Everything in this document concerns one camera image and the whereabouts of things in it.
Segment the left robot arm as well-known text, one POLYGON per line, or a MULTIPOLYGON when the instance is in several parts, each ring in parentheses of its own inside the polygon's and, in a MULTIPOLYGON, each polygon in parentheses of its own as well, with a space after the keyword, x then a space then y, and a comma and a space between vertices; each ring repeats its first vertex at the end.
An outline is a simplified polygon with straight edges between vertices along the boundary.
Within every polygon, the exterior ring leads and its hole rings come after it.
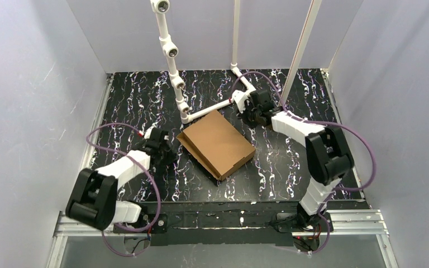
POLYGON ((145 207, 134 201, 117 199, 119 189, 130 180, 175 161, 176 154, 170 148, 168 131, 150 127, 142 138, 140 144, 115 162, 79 172, 66 205, 67 217, 100 231, 111 224, 122 226, 127 223, 126 231, 142 232, 158 221, 159 210, 149 214, 145 207))

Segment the brown cardboard box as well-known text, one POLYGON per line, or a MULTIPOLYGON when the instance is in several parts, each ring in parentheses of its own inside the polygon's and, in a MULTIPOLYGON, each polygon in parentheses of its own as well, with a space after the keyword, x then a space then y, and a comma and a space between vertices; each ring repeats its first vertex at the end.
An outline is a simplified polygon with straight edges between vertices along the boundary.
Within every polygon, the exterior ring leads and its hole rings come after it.
POLYGON ((177 140, 218 181, 223 181, 255 155, 255 148, 218 111, 185 128, 177 140))

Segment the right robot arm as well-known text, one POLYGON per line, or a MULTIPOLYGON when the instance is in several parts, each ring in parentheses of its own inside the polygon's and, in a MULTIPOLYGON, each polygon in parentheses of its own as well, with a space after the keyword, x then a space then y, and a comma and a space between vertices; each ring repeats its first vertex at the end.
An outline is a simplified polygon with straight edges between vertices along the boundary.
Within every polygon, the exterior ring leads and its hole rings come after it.
POLYGON ((307 190, 291 216, 277 216, 269 224, 278 231, 316 227, 325 215, 327 201, 354 159, 341 128, 308 123, 281 104, 275 105, 266 90, 236 90, 231 96, 237 116, 251 128, 267 127, 301 144, 310 174, 307 190))

